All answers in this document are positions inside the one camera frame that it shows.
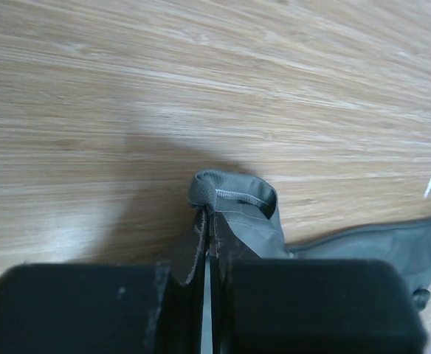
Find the dark grey t shirt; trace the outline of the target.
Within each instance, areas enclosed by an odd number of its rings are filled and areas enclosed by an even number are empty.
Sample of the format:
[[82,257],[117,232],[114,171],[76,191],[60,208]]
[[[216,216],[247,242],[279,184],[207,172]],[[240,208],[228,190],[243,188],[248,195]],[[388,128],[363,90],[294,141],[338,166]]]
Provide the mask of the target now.
[[261,178],[223,170],[194,175],[187,199],[206,209],[213,222],[232,233],[261,258],[375,259],[390,263],[423,310],[431,294],[431,218],[347,229],[300,246],[287,246],[275,189]]

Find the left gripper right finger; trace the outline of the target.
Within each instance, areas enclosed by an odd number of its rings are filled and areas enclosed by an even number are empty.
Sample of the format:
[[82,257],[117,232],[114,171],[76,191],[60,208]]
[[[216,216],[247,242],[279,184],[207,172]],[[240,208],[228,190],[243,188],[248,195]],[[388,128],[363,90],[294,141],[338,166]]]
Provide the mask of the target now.
[[214,353],[422,353],[427,334],[381,260],[262,259],[210,227]]

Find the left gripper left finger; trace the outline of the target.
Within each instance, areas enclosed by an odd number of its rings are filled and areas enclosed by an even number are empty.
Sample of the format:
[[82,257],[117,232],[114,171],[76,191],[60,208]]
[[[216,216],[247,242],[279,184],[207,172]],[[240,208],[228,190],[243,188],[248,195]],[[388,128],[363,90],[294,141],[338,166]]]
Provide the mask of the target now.
[[207,214],[145,265],[35,263],[0,276],[0,353],[198,353]]

